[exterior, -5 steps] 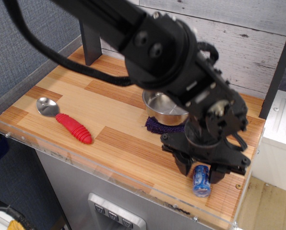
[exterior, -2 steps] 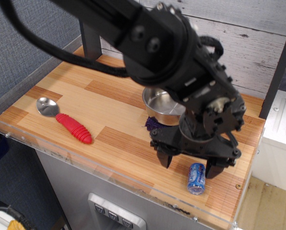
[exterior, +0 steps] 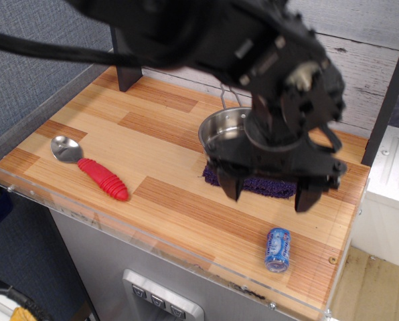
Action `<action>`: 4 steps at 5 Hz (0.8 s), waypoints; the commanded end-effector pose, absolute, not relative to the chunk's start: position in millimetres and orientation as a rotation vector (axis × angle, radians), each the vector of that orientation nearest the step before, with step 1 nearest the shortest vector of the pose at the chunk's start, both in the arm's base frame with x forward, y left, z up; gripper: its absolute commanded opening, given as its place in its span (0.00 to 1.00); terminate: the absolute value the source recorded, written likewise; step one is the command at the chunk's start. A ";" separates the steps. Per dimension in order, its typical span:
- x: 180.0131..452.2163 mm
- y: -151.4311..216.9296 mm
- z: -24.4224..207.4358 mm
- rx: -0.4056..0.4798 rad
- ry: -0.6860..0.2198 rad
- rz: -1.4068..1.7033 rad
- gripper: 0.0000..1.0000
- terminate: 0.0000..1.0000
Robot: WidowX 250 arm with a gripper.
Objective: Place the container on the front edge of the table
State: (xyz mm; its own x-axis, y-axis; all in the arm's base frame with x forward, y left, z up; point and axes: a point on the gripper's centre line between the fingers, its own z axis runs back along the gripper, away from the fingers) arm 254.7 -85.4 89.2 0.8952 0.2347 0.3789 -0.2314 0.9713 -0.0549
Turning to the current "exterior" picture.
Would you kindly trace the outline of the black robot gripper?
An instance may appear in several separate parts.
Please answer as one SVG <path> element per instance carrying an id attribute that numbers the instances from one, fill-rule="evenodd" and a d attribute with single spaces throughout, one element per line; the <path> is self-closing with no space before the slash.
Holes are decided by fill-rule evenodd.
<path id="1" fill-rule="evenodd" d="M 297 184 L 295 211 L 310 210 L 338 188 L 347 167 L 334 155 L 341 142 L 328 123 L 344 109 L 344 83 L 323 50 L 226 50 L 204 68 L 252 95 L 241 136 L 215 143 L 208 165 L 226 196 L 237 201 L 252 177 Z"/>

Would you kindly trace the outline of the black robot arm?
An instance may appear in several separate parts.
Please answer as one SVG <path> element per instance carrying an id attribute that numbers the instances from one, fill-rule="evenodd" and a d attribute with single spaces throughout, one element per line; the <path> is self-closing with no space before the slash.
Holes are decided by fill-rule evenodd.
<path id="1" fill-rule="evenodd" d="M 134 64 L 188 67 L 251 93 L 241 129 L 225 112 L 199 137 L 225 194 L 238 199 L 250 177 L 295 182 L 306 212 L 339 186 L 346 165 L 328 124 L 339 120 L 345 83 L 314 30 L 284 1 L 73 1 L 87 17 L 118 29 Z"/>

